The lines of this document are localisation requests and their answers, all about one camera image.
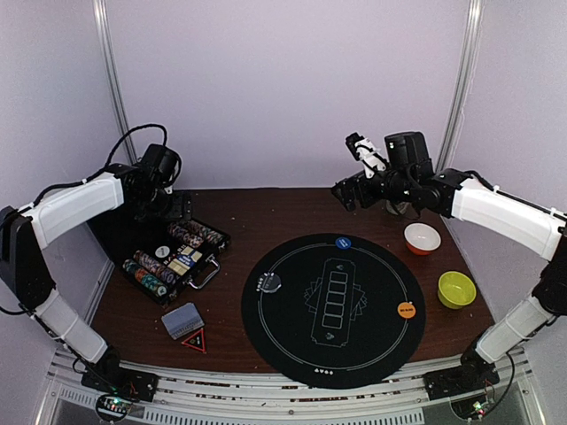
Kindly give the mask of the blue small blind button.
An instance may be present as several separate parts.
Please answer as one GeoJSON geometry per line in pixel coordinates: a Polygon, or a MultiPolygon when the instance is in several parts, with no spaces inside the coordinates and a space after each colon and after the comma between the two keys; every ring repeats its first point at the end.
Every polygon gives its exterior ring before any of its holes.
{"type": "Polygon", "coordinates": [[[336,239],[335,241],[335,245],[340,249],[340,250],[347,250],[352,246],[352,242],[349,238],[345,237],[345,236],[341,236],[339,238],[336,239]]]}

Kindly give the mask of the clear acrylic dealer button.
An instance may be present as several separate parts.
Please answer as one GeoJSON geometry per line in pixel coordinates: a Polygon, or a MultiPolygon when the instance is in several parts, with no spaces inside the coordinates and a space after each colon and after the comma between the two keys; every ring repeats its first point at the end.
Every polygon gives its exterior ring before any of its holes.
{"type": "Polygon", "coordinates": [[[281,278],[275,273],[265,273],[260,278],[260,291],[275,293],[282,287],[281,278]]]}

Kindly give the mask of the orange big blind button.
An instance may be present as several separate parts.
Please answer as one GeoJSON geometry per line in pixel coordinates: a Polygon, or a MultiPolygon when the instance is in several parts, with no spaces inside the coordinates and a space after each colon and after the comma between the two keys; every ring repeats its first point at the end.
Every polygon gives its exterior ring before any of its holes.
{"type": "Polygon", "coordinates": [[[401,318],[410,320],[416,316],[416,307],[412,302],[404,301],[398,304],[397,313],[401,318]]]}

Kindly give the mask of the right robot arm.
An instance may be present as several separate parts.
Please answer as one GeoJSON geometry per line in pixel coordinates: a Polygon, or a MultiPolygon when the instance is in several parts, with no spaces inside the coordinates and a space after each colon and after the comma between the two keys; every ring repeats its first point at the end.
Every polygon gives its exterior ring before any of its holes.
{"type": "Polygon", "coordinates": [[[419,131],[388,135],[384,143],[386,153],[381,155],[367,137],[358,133],[346,137],[346,148],[362,165],[359,173],[331,189],[346,210],[369,208],[379,200],[408,204],[418,213],[427,210],[491,231],[546,263],[524,300],[461,356],[454,383],[460,390],[474,390],[497,360],[566,314],[566,215],[513,196],[477,171],[435,171],[419,131]]]}

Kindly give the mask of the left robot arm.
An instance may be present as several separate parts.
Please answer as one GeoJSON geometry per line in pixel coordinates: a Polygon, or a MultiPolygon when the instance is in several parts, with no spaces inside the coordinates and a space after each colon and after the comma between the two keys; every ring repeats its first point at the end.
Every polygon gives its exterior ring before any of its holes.
{"type": "Polygon", "coordinates": [[[131,220],[166,220],[190,209],[173,186],[182,159],[152,144],[134,165],[107,162],[77,182],[59,183],[36,200],[1,211],[1,279],[16,297],[20,313],[93,367],[94,380],[109,393],[127,386],[127,373],[112,362],[110,345],[68,303],[51,271],[61,242],[85,231],[88,221],[126,210],[131,220]]]}

